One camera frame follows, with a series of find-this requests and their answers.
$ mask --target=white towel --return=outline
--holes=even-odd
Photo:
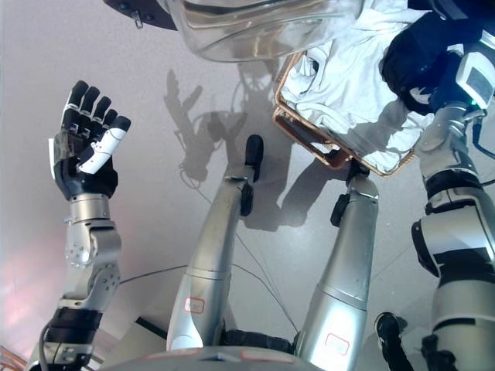
[[[410,113],[379,66],[392,39],[424,14],[407,9],[406,0],[368,1],[353,28],[308,50],[282,88],[299,114],[385,173],[398,167],[433,119]]]

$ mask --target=black fingertip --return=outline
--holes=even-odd
[[[111,124],[110,128],[122,129],[123,131],[128,131],[131,127],[131,120],[124,116],[119,116]]]
[[[96,109],[94,110],[93,116],[103,120],[105,111],[110,107],[110,104],[111,104],[111,100],[109,97],[101,98],[98,104],[96,105]]]
[[[107,114],[105,115],[105,119],[103,120],[103,125],[107,125],[109,127],[115,121],[117,116],[118,113],[116,110],[108,110]]]
[[[91,112],[98,95],[100,95],[100,91],[96,87],[90,87],[84,95],[83,105],[80,107],[80,110]]]
[[[81,99],[83,99],[84,93],[86,93],[89,85],[82,80],[76,82],[76,85],[72,88],[69,96],[69,104],[80,105]]]

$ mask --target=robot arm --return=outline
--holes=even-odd
[[[93,352],[101,316],[117,290],[121,239],[108,200],[118,184],[111,155],[131,122],[109,110],[96,87],[79,81],[69,96],[62,125],[51,141],[56,184],[70,202],[67,280],[52,319],[43,329],[26,369],[80,369]]]
[[[495,206],[466,145],[495,91],[495,67],[482,53],[452,54],[430,104],[435,120],[415,148],[428,193],[412,227],[422,266],[440,278],[432,335],[422,352],[430,370],[489,370],[495,364]]]

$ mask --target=clear plastic container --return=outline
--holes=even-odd
[[[193,53],[237,62],[275,58],[338,36],[364,0],[158,0]]]

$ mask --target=gray floor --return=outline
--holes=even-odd
[[[132,119],[115,156],[120,185],[111,200],[124,241],[123,278],[187,263],[209,207],[206,199],[213,198],[227,161],[240,161],[250,134],[263,136],[266,156],[254,212],[240,223],[239,236],[300,328],[336,236],[329,216],[345,186],[337,180],[342,174],[314,162],[271,123],[271,78],[278,64],[200,60],[177,33],[138,31],[99,0],[5,0],[2,26],[0,343],[28,357],[63,290],[68,208],[50,177],[46,149],[79,79],[110,95],[115,109]],[[486,125],[485,132],[490,143],[495,129]],[[475,159],[483,179],[495,175],[493,162]],[[426,197],[418,163],[376,181],[381,212],[358,369],[385,369],[372,324],[388,310],[408,320],[405,348],[423,370],[420,339],[428,332],[435,279],[419,267],[409,235]],[[261,275],[236,244],[235,263]],[[139,315],[168,323],[181,273],[119,288],[102,323],[108,348]],[[295,334],[265,288],[237,268],[230,321],[289,339]]]

